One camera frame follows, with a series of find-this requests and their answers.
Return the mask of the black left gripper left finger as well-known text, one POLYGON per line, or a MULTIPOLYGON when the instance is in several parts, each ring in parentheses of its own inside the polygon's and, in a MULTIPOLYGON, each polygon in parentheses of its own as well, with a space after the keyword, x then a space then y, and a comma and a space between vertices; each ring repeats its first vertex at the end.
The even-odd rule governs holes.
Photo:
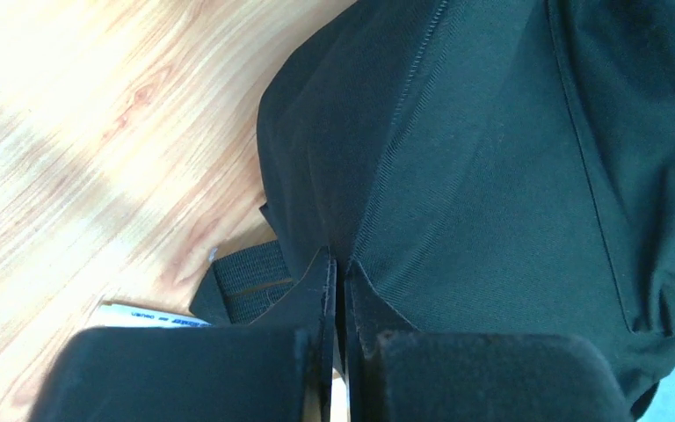
POLYGON ((201 328, 93 328, 57 357, 32 421, 327 421, 336 268, 278 245, 216 259, 201 328))

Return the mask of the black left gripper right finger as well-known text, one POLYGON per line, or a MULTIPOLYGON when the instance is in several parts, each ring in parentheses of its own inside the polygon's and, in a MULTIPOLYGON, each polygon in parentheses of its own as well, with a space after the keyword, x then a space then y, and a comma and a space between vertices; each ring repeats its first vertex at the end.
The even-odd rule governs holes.
POLYGON ((416 330, 344 277, 344 367, 353 421, 629 421, 621 389, 582 338, 416 330))

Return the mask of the black student backpack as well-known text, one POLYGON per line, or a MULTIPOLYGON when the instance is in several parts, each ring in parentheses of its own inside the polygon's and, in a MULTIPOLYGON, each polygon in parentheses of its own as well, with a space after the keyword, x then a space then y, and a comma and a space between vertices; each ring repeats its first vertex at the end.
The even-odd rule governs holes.
POLYGON ((588 339, 634 418, 675 368, 675 1, 358 1, 257 144, 277 238, 196 317, 251 323, 327 252, 420 330, 588 339))

